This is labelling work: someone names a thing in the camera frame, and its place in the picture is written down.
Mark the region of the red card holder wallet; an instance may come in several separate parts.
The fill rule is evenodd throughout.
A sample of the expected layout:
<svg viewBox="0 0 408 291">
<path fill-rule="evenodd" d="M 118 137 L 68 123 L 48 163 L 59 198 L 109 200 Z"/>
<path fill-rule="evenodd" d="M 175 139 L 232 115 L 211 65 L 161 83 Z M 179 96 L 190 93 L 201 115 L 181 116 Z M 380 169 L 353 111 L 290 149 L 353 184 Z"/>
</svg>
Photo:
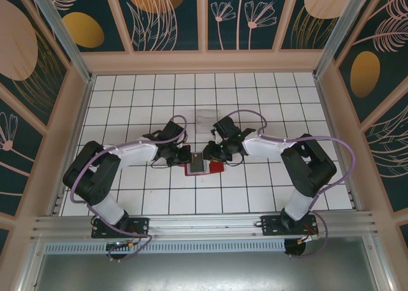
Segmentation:
<svg viewBox="0 0 408 291">
<path fill-rule="evenodd" d="M 201 176 L 208 174 L 217 174 L 224 171 L 222 162 L 199 159 L 188 164 L 181 164 L 179 167 L 184 169 L 185 176 Z"/>
</svg>

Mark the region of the clear acrylic card stand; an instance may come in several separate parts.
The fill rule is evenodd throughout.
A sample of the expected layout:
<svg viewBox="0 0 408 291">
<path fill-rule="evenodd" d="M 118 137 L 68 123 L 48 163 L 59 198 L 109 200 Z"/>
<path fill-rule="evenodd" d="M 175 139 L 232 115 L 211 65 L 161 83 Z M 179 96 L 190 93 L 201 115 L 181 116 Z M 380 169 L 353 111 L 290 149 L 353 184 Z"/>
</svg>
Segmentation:
<svg viewBox="0 0 408 291">
<path fill-rule="evenodd" d="M 196 110 L 196 133 L 209 134 L 218 121 L 219 111 L 217 109 L 198 109 Z"/>
</svg>

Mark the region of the grey metal sheet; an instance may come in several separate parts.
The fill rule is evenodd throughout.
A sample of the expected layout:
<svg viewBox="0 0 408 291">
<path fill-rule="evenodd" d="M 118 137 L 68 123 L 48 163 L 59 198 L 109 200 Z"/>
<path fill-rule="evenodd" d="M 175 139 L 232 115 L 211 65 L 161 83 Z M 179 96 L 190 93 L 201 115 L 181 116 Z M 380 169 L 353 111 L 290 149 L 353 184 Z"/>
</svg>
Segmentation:
<svg viewBox="0 0 408 291">
<path fill-rule="evenodd" d="M 18 291 L 402 291 L 379 240 L 331 238 L 307 257 L 282 252 L 51 255 L 39 243 Z"/>
</svg>

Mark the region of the aluminium profile rail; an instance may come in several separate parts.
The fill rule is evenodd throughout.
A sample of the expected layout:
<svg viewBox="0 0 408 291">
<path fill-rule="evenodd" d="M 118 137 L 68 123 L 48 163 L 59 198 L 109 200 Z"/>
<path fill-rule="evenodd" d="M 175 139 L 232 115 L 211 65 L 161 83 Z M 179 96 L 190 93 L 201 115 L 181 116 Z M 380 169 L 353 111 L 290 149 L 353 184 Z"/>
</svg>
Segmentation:
<svg viewBox="0 0 408 291">
<path fill-rule="evenodd" d="M 207 240 L 260 238 L 262 232 L 255 223 L 260 213 L 220 215 L 152 215 L 149 234 L 154 240 Z M 369 211 L 317 211 L 320 232 L 327 224 L 330 237 L 367 236 L 379 228 Z M 42 241 L 90 241 L 91 217 L 44 216 L 34 222 L 30 239 Z"/>
</svg>

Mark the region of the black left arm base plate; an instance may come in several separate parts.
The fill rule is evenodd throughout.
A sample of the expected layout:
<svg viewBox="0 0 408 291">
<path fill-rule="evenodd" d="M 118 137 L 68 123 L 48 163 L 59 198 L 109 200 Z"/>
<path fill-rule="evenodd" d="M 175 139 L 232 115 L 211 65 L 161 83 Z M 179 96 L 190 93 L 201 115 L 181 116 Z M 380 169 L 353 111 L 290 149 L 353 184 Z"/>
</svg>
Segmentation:
<svg viewBox="0 0 408 291">
<path fill-rule="evenodd" d="M 149 219 L 148 218 L 130 218 L 126 232 L 147 234 L 149 231 Z M 113 239 L 113 238 L 126 238 L 128 235 L 113 231 L 107 227 L 99 218 L 95 218 L 92 221 L 91 238 L 92 239 Z"/>
</svg>

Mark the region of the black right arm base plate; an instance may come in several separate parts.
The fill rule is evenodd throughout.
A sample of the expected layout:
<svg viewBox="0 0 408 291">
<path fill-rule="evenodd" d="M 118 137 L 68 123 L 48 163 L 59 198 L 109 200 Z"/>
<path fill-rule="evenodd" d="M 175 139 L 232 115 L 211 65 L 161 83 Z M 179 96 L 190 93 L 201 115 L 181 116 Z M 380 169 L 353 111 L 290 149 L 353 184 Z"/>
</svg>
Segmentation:
<svg viewBox="0 0 408 291">
<path fill-rule="evenodd" d="M 291 229 L 287 229 L 281 223 L 279 215 L 265 215 L 259 221 L 259 227 L 264 236 L 307 236 L 318 235 L 316 216 L 308 214 L 295 224 Z"/>
</svg>

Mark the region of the aluminium frame post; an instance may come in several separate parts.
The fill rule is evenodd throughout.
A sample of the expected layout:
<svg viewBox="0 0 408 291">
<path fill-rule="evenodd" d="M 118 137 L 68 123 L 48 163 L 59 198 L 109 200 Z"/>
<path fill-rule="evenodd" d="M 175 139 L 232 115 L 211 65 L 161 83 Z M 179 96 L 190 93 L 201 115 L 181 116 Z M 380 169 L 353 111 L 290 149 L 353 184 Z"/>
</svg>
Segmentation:
<svg viewBox="0 0 408 291">
<path fill-rule="evenodd" d="M 332 61 L 335 52 L 338 50 L 342 40 L 350 30 L 353 22 L 358 16 L 366 0 L 348 0 L 344 11 L 337 20 L 335 27 L 326 42 L 321 56 L 313 70 L 313 77 L 319 80 L 324 75 L 327 67 Z"/>
<path fill-rule="evenodd" d="M 81 53 L 73 41 L 72 37 L 64 25 L 60 14 L 54 8 L 51 0 L 34 0 L 38 7 L 40 8 L 42 14 L 45 16 L 47 22 L 50 24 L 51 28 L 54 30 L 57 39 L 61 42 L 62 47 L 65 52 L 70 57 L 76 70 L 79 72 L 80 76 L 84 79 L 86 83 L 91 81 L 91 73 L 86 66 Z"/>
</svg>

